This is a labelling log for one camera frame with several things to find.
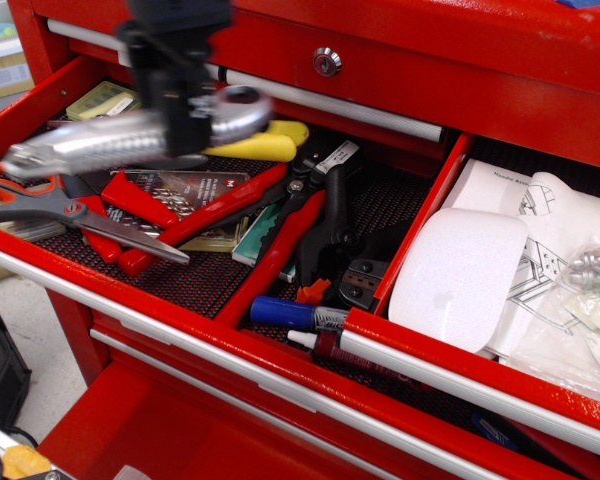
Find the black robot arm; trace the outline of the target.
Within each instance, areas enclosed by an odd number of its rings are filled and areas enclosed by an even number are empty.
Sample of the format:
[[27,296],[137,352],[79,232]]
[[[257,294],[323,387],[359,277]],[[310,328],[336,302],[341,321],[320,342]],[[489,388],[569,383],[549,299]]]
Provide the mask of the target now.
[[216,106],[209,37],[231,25],[228,1],[129,1],[116,35],[127,47],[142,105],[165,128],[170,157],[210,146]]

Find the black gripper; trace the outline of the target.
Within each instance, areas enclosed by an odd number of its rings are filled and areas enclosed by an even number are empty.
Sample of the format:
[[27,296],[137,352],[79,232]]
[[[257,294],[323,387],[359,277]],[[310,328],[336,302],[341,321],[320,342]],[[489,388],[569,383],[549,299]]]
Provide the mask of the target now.
[[186,153],[189,124],[191,151],[209,146],[215,98],[206,62],[219,29],[218,17],[137,17],[117,29],[144,106],[163,115],[171,157]]

